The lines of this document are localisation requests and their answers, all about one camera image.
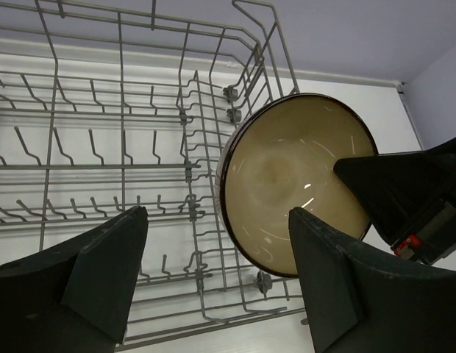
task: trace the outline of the metal wire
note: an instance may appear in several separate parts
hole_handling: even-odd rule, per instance
[[[35,0],[35,6],[0,1],[0,8],[27,12],[38,17],[41,25],[41,29],[26,28],[12,22],[0,24],[0,31],[41,36],[53,62],[48,72],[11,68],[1,61],[6,53],[0,52],[0,121],[12,124],[15,134],[7,142],[13,148],[0,151],[0,235],[36,232],[36,251],[41,251],[49,246],[50,234],[79,233],[136,204],[148,210],[150,226],[169,227],[164,236],[173,237],[173,244],[181,241],[181,232],[190,234],[190,251],[180,255],[187,260],[184,265],[171,265],[171,249],[158,249],[152,267],[142,262],[132,304],[135,317],[132,311],[129,334],[117,350],[303,311],[296,280],[271,279],[262,273],[254,279],[257,269],[230,245],[214,199],[214,168],[239,120],[278,96],[298,92],[277,13],[270,4],[232,1],[247,21],[260,28],[262,37],[257,38],[243,27],[158,14],[156,3],[152,0],[146,13],[65,0]],[[245,5],[269,10],[273,22],[258,21]],[[56,26],[57,21],[87,21],[114,30],[105,36],[70,33]],[[151,36],[145,41],[130,40],[125,37],[128,29],[179,35],[182,45],[152,43]],[[271,45],[275,34],[282,44],[277,52]],[[194,45],[210,38],[216,40],[212,49]],[[60,40],[116,45],[118,76],[67,73],[55,51]],[[239,45],[243,55],[224,49],[230,43]],[[132,78],[127,73],[127,46],[171,51],[179,57],[177,76],[166,81]],[[199,54],[210,56],[204,73],[187,66],[190,55]],[[280,57],[287,63],[288,79],[279,77]],[[240,66],[238,78],[228,85],[219,82],[215,69],[226,58]],[[272,65],[274,80],[269,80],[267,65]],[[30,121],[41,127],[29,125]],[[108,136],[99,134],[103,127],[118,135],[112,140],[103,137]],[[43,131],[43,142],[32,140],[28,128]],[[141,131],[144,140],[132,138],[135,131]],[[167,145],[172,143],[177,147],[169,154]],[[118,145],[115,156],[107,153],[108,146],[114,145]],[[40,197],[18,196],[12,202],[4,197],[21,195],[16,189],[24,187],[39,190]],[[112,194],[103,196],[99,188]],[[79,197],[82,190],[86,197]],[[152,229],[149,248],[159,244],[151,237]],[[264,281],[272,289],[260,293],[259,287],[268,287]],[[179,293],[157,294],[158,288],[173,285],[181,286]],[[236,300],[228,302],[230,295]],[[214,296],[221,299],[214,303]],[[184,300],[195,300],[196,306],[161,313],[138,311],[156,302]]]

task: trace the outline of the round plate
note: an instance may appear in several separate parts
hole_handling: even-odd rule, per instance
[[[340,158],[376,153],[365,124],[336,99],[303,93],[270,103],[236,129],[218,165],[218,207],[229,236],[262,270],[297,277],[289,210],[303,207],[362,239],[370,222],[332,168]]]

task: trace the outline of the gray wire rack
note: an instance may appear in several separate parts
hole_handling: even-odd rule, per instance
[[[147,13],[0,1],[0,261],[145,206],[149,239],[117,350],[304,310],[298,281],[248,263],[215,207],[214,169],[237,123],[299,91],[275,9],[232,4],[260,35],[159,15],[155,0]],[[271,24],[257,20],[254,9],[267,11]],[[92,30],[83,32],[83,24]],[[157,33],[181,44],[168,45]],[[16,39],[43,51],[1,49]],[[275,52],[274,40],[282,51]],[[68,60],[70,43],[114,54],[117,63]],[[165,69],[149,59],[136,68],[135,51],[170,54],[179,65]],[[194,70],[192,58],[203,67]],[[287,69],[277,68],[279,58]],[[217,72],[223,60],[235,62],[236,74]]]

